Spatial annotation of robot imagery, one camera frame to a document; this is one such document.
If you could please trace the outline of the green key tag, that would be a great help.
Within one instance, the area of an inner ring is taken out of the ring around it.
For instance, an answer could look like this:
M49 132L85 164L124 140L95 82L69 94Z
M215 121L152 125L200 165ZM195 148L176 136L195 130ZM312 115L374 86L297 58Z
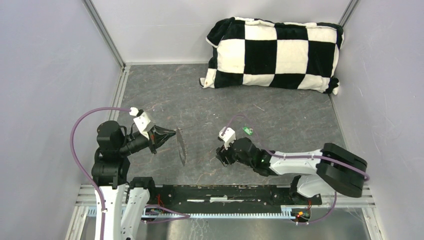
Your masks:
M249 136L251 136L252 134L253 134L253 132L254 132L254 130L252 129L252 128L250 128L250 127L243 127L242 128L243 129L243 131L247 134L247 135L249 135Z

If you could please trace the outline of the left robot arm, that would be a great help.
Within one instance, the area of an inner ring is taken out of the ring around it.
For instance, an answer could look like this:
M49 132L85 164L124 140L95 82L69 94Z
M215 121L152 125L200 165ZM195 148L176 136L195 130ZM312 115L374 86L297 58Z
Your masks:
M98 149L94 154L91 175L98 186L95 192L96 233L100 240L134 240L147 204L157 198L152 177L134 177L127 181L130 168L128 157L149 148L153 154L175 130L154 125L148 136L139 131L127 133L125 126L108 120L97 128Z

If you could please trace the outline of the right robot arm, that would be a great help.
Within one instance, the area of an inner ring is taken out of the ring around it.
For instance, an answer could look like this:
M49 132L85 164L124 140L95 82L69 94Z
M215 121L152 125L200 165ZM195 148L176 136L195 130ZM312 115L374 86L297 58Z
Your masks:
M243 137L217 148L216 157L224 166L238 162L263 177L293 174L288 196L295 204L332 192L360 198L369 180L368 163L334 143L310 152L283 153L260 149Z

